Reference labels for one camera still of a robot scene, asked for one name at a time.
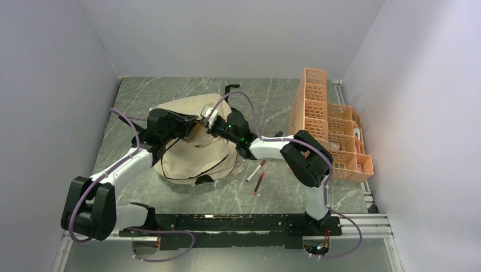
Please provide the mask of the beige canvas backpack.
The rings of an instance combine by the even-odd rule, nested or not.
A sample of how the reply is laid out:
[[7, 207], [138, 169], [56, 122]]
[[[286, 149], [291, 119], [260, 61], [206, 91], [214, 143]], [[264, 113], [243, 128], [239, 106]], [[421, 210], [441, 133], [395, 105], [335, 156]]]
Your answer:
[[226, 177], [235, 166], [235, 144], [207, 134], [206, 128], [200, 124], [203, 107], [212, 107], [220, 99], [220, 94], [209, 93], [173, 100], [151, 108], [197, 115], [199, 118], [189, 136], [173, 139], [167, 144], [146, 143], [146, 129], [142, 129], [140, 137], [133, 140], [134, 143], [140, 142], [141, 147], [131, 148], [116, 163], [116, 168], [106, 180], [114, 185], [126, 185], [149, 168], [154, 168], [164, 179], [180, 185], [213, 182]]

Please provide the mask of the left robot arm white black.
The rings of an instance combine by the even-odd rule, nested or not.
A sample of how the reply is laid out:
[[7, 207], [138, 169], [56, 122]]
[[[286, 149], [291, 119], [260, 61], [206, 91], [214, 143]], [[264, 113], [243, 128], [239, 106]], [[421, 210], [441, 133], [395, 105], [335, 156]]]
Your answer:
[[69, 187], [61, 227], [77, 243], [105, 240], [114, 230], [134, 228], [144, 236], [158, 228], [155, 209], [141, 203], [117, 205], [121, 191], [152, 168], [174, 139], [183, 139], [195, 128], [198, 116], [161, 108], [152, 109], [142, 128], [118, 109], [111, 112], [134, 132], [132, 147], [108, 168], [90, 177], [76, 177]]

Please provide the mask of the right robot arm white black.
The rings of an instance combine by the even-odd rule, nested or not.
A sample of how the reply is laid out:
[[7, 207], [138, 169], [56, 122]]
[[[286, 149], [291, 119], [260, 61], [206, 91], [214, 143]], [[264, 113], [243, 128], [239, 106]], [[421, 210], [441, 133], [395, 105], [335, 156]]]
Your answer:
[[232, 112], [223, 119], [210, 106], [202, 110], [201, 123], [208, 134], [234, 143], [244, 159], [284, 160], [306, 189], [307, 230], [318, 235], [327, 228], [331, 212], [327, 207], [326, 185], [333, 175], [334, 159], [308, 131], [300, 130], [287, 137], [258, 136], [250, 130], [241, 112]]

